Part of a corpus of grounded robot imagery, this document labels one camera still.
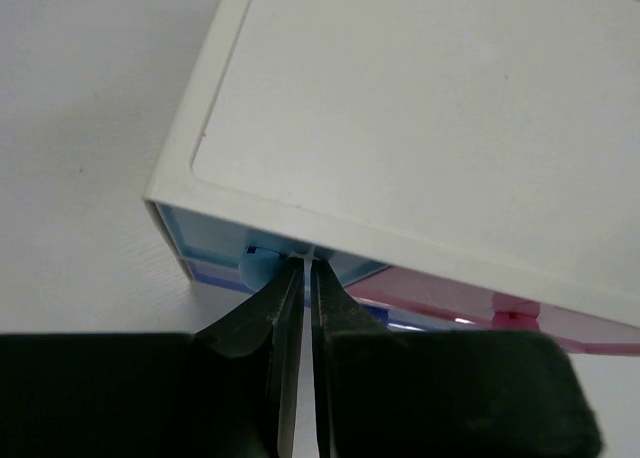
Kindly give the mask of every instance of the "white table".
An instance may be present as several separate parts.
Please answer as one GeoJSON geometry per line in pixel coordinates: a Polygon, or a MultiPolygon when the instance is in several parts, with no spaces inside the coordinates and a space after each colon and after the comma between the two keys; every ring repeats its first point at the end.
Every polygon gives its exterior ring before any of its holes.
{"type": "MultiPolygon", "coordinates": [[[[190,287],[139,199],[215,2],[0,0],[0,330],[195,331],[243,298],[190,287]]],[[[608,456],[633,456],[640,362],[575,363],[608,456]]]]}

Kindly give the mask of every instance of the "white box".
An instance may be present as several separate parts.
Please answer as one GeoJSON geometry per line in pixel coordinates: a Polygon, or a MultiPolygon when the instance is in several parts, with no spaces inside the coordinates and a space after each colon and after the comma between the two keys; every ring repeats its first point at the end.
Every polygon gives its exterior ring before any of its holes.
{"type": "Polygon", "coordinates": [[[247,246],[316,246],[345,284],[393,265],[640,326],[638,23],[637,0],[220,0],[145,200],[220,286],[248,291],[247,246]]]}

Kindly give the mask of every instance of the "white cabinet top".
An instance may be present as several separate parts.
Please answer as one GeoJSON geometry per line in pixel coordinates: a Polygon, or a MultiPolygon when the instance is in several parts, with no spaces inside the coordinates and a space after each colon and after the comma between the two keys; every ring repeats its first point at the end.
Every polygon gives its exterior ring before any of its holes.
{"type": "Polygon", "coordinates": [[[640,325],[640,2],[222,0],[158,167],[159,201],[640,325]]]}

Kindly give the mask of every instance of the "white surface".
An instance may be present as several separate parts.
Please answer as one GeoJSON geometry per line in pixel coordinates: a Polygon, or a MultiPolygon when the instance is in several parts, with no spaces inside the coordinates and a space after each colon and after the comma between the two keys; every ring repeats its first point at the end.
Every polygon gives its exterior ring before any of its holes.
{"type": "Polygon", "coordinates": [[[152,200],[640,326],[640,2],[248,3],[152,200]]]}
{"type": "MultiPolygon", "coordinates": [[[[195,331],[241,299],[190,289],[139,200],[214,3],[0,0],[0,330],[195,331]]],[[[640,362],[576,363],[608,456],[637,456],[640,362]]]]}

